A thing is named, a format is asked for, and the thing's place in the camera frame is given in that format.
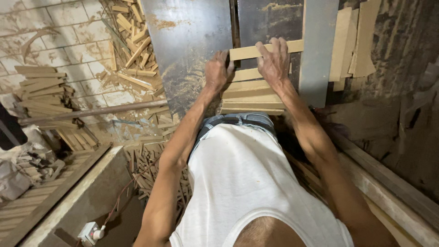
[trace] man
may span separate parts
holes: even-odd
[[[227,52],[217,52],[206,64],[205,87],[163,151],[135,247],[398,246],[343,174],[331,140],[291,85],[286,41],[270,43],[273,52],[256,44],[258,70],[291,114],[331,209],[298,184],[266,114],[215,116],[197,137],[209,103],[233,71],[233,63],[225,67]],[[194,194],[176,228],[186,164]]]

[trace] sawdust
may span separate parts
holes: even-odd
[[[302,4],[283,4],[283,5],[279,5],[277,3],[270,3],[267,4],[267,6],[263,7],[261,10],[262,11],[267,11],[269,9],[276,11],[276,10],[283,10],[286,8],[295,8],[295,7],[302,7]]]

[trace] dark metal surface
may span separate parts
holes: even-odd
[[[302,38],[303,0],[238,0],[238,14],[241,47],[253,46],[258,41],[268,44],[271,37],[287,41]],[[291,79],[298,82],[300,53],[292,54],[291,58]],[[256,67],[254,58],[241,60],[240,69]]]
[[[231,49],[229,0],[143,0],[171,113],[182,118],[204,84],[205,63]]]

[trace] thin wooden slat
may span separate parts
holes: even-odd
[[[70,176],[61,186],[49,195],[28,217],[17,225],[17,227],[4,239],[2,247],[17,245],[28,232],[50,211],[50,209],[71,189],[73,185],[107,152],[111,146],[100,147],[93,155],[84,162],[83,166]]]

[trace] steel rod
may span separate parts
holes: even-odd
[[[73,118],[83,117],[83,116],[94,116],[94,115],[118,113],[118,112],[130,111],[130,110],[143,109],[143,108],[147,108],[147,107],[158,107],[158,106],[163,106],[163,105],[167,105],[167,104],[168,104],[167,100],[161,99],[161,100],[139,102],[139,103],[133,103],[133,104],[127,104],[127,105],[117,105],[117,106],[110,106],[110,107],[105,107],[105,108],[96,108],[96,109],[89,109],[89,110],[83,110],[83,111],[76,111],[76,112],[71,112],[71,113],[62,113],[62,114],[52,115],[52,116],[24,118],[22,120],[19,120],[18,123],[20,125],[24,126],[24,125],[29,125],[29,124],[37,124],[37,123],[58,121],[58,120],[64,120],[64,119],[73,119]]]

